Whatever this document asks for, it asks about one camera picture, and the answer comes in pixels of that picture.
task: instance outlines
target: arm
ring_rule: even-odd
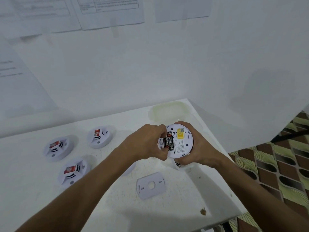
[[[168,148],[159,150],[157,146],[161,136],[166,136],[165,125],[144,125],[16,232],[81,231],[104,193],[130,165],[149,157],[167,159]]]
[[[246,175],[228,157],[208,143],[191,124],[182,121],[177,123],[186,126],[194,140],[191,153],[176,159],[178,163],[187,165],[196,162],[215,168],[264,232],[308,231],[309,221]]]

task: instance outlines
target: hand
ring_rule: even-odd
[[[160,160],[168,158],[168,148],[159,149],[158,139],[165,138],[165,125],[146,124],[129,135],[119,146],[123,152],[130,153],[134,161],[156,157]]]
[[[190,130],[193,136],[193,148],[189,155],[175,159],[177,163],[182,165],[191,164],[193,162],[207,165],[211,168],[218,166],[220,161],[224,159],[224,155],[216,150],[207,140],[200,134],[190,123],[179,121],[175,124],[181,124]]]

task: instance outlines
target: tiled floor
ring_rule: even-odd
[[[301,112],[281,132],[309,129],[309,115]],[[309,220],[309,135],[229,153],[251,178],[287,206]],[[229,221],[234,232],[262,231],[249,213]]]

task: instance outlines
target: yellow label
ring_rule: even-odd
[[[184,131],[183,129],[177,129],[177,138],[184,139]]]

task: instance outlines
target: paper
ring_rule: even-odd
[[[0,38],[0,118],[57,109],[36,77],[11,46]]]
[[[83,30],[144,22],[143,0],[72,0]]]
[[[212,0],[154,0],[156,22],[207,17]]]
[[[71,0],[0,0],[0,32],[6,38],[79,29]]]

